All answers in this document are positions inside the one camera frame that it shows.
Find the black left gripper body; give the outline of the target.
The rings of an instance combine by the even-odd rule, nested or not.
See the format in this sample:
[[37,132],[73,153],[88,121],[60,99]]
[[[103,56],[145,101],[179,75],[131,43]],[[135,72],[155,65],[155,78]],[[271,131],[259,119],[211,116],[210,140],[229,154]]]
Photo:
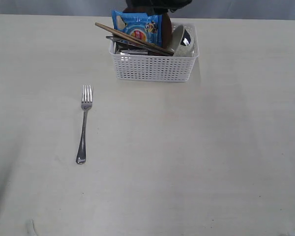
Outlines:
[[189,5],[192,0],[127,0],[125,13],[165,14]]

